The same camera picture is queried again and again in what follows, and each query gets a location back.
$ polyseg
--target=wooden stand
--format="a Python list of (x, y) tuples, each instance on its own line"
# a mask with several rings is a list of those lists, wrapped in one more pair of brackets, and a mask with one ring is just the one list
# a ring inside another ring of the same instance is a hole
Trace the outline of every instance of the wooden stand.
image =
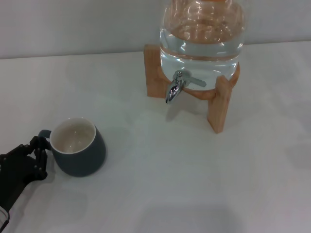
[[(165, 98), (168, 85), (172, 82), (167, 79), (161, 69), (160, 47), (146, 45), (144, 48), (144, 60), (146, 71), (147, 95), (154, 98)], [(240, 64), (230, 80), (225, 76), (219, 76), (215, 89), (209, 91), (194, 91), (184, 88), (183, 91), (200, 99), (208, 100), (207, 120), (215, 133), (221, 133), (224, 129), (225, 118), (231, 98), (232, 88), (240, 76)]]

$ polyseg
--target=white table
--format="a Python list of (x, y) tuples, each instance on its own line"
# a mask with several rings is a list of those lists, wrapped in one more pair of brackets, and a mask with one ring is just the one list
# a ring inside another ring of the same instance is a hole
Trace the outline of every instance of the white table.
[(311, 229), (311, 42), (246, 46), (225, 130), (207, 102), (146, 96), (142, 52), (0, 61), (0, 149), (91, 119), (101, 170), (29, 185), (5, 233), (306, 233)]

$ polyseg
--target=gray mug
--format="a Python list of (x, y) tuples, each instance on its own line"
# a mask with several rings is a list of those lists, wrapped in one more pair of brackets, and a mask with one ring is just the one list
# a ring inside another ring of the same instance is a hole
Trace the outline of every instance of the gray mug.
[(42, 130), (38, 136), (50, 139), (55, 161), (71, 176), (90, 175), (104, 163), (104, 140), (95, 125), (85, 118), (70, 118), (53, 131)]

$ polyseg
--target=white wall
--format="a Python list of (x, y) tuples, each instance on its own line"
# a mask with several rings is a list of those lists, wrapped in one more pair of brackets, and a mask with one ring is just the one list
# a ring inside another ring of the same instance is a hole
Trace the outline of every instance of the white wall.
[[(0, 0), (0, 58), (142, 50), (161, 0)], [(247, 43), (311, 39), (311, 0), (252, 0)]]

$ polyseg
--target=mug rim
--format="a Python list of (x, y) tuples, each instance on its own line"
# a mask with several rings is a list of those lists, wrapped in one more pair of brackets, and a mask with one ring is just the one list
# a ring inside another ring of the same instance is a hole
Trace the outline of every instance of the mug rim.
[[(94, 136), (91, 140), (91, 142), (86, 146), (84, 147), (83, 149), (81, 150), (78, 150), (78, 151), (75, 151), (75, 152), (64, 152), (64, 151), (60, 151), (58, 149), (56, 149), (56, 147), (53, 145), (53, 142), (52, 142), (52, 138), (53, 138), (53, 133), (55, 132), (56, 129), (58, 129), (59, 127), (61, 127), (63, 124), (65, 124), (66, 122), (69, 122), (69, 121), (73, 121), (73, 120), (85, 120), (87, 121), (93, 128), (94, 130)], [(77, 153), (80, 153), (82, 151), (84, 151), (85, 149), (87, 149), (95, 140), (95, 137), (96, 137), (96, 127), (94, 125), (94, 123), (92, 121), (90, 121), (89, 119), (85, 118), (85, 117), (75, 117), (75, 118), (68, 118), (67, 120), (65, 121), (62, 121), (60, 124), (58, 124), (54, 129), (53, 131), (51, 132), (51, 135), (50, 135), (50, 145), (51, 147), (53, 148), (53, 150), (57, 151), (58, 153), (61, 153), (61, 154), (67, 154), (67, 155), (73, 155), (73, 154), (77, 154)]]

